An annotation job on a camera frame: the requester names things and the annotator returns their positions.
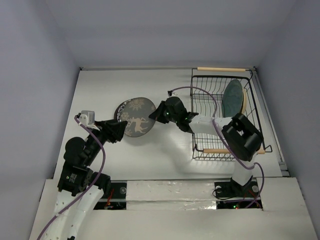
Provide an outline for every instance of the white deer illustration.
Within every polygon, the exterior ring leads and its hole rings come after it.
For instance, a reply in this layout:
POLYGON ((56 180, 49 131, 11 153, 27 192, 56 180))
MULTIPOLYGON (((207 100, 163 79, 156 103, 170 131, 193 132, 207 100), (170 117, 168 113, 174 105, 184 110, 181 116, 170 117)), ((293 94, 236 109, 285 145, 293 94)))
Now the white deer illustration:
POLYGON ((128 119, 128 125, 130 126, 132 123, 135 123, 134 131, 144 134, 143 130, 147 129, 147 127, 141 127, 142 123, 148 123, 149 121, 146 121, 146 119, 142 118, 130 118, 128 119))

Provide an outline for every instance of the patterned plate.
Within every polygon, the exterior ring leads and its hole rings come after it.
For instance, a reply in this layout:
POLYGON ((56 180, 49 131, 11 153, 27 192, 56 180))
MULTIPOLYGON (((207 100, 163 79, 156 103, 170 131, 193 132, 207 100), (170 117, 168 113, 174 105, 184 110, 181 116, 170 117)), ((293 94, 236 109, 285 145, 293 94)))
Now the patterned plate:
POLYGON ((237 79, 233 79, 224 90, 222 97, 222 115, 226 117, 234 117, 241 112, 244 100, 244 91, 241 83, 237 79))
POLYGON ((156 110, 154 103, 145 97, 137 97, 121 103, 114 113, 114 118, 128 121, 124 134, 129 137, 141 137, 151 130, 155 120, 149 115, 156 110))

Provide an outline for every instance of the gray wall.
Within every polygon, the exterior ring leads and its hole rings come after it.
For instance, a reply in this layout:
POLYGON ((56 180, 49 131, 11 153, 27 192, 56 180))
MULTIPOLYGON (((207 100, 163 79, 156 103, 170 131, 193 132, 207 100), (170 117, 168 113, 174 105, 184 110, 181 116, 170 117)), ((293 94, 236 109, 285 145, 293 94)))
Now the gray wall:
POLYGON ((320 1, 298 1, 258 75, 285 161, 320 237, 320 1))
POLYGON ((42 0, 0 1, 0 239, 29 239, 79 68, 42 0))
POLYGON ((80 66, 256 66, 295 0, 46 0, 80 66))

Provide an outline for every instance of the black wire dish rack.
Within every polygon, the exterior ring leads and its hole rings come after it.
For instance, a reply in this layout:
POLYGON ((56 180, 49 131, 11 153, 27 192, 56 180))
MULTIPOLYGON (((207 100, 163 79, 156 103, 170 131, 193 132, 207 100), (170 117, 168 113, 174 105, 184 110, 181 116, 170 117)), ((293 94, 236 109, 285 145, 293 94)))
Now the black wire dish rack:
MULTIPOLYGON (((218 106, 215 114, 216 118, 223 117, 223 95, 225 89, 230 83, 231 80, 237 79, 240 81, 244 94, 247 97, 247 104, 245 112, 243 113, 250 122, 262 133, 261 122, 257 110, 257 104, 254 97, 254 92, 251 85, 251 78, 242 77, 242 76, 226 76, 226 75, 194 75, 194 70, 192 69, 191 76, 191 86, 198 87, 204 89, 211 93, 217 100, 218 106)), ((215 104, 212 98, 203 91, 198 89, 191 88, 190 90, 191 97, 191 111, 195 113, 199 113, 205 116, 212 116, 215 110, 215 104)), ((205 153, 205 150, 211 149, 226 149, 221 139, 218 136, 205 134, 205 133, 197 133, 192 134, 192 148, 193 155, 192 158, 198 161, 233 161, 234 157, 230 153, 205 153)), ((271 153, 272 146, 266 146, 265 141, 262 142, 262 148, 266 153, 271 153)))

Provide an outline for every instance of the wooden handle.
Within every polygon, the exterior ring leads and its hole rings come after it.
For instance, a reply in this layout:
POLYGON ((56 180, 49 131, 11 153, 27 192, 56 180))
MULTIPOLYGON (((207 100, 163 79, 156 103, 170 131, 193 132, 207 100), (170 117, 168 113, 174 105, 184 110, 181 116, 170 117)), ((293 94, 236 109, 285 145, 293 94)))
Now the wooden handle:
POLYGON ((198 71, 214 71, 214 72, 245 72, 244 68, 227 68, 227 67, 203 67, 198 66, 198 71))
MULTIPOLYGON (((229 154, 229 150, 228 149, 211 149, 211 148, 205 148, 203 149, 203 153, 205 154, 229 154)), ((261 148, 260 150, 258 150, 258 154, 265 154, 266 151, 261 148)))

